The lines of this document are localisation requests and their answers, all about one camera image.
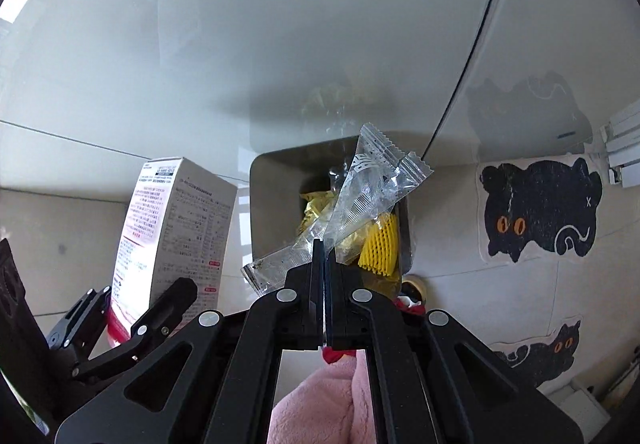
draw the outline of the red and white object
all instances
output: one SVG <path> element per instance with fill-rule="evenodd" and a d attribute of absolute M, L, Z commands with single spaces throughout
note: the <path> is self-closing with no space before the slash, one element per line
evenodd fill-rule
<path fill-rule="evenodd" d="M 222 262 L 238 189 L 185 158 L 155 159 L 142 168 L 120 236 L 107 334 L 112 346 L 179 277 L 198 297 L 180 329 L 218 303 Z"/>

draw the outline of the clear plastic wrapper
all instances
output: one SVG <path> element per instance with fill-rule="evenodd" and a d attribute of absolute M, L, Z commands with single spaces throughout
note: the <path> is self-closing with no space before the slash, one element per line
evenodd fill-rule
<path fill-rule="evenodd" d="M 281 288 L 289 269 L 311 261 L 314 239 L 324 240 L 328 255 L 345 238 L 389 211 L 432 173 L 415 152 L 405 154 L 386 135 L 366 123 L 360 130 L 353 162 L 337 198 L 329 202 L 294 244 L 245 265 L 242 273 L 258 294 Z"/>

